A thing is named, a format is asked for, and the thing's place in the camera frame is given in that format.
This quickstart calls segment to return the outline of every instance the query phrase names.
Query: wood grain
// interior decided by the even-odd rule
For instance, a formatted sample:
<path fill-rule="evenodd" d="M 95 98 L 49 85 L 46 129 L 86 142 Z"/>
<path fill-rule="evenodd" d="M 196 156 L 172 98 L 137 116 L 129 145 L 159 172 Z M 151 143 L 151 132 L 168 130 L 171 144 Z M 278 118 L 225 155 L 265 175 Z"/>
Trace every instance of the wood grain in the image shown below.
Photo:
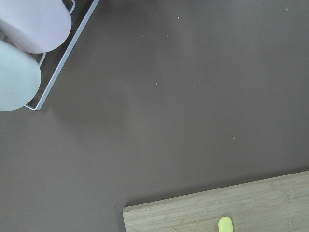
<path fill-rule="evenodd" d="M 126 207 L 126 232 L 309 232 L 309 172 Z"/>

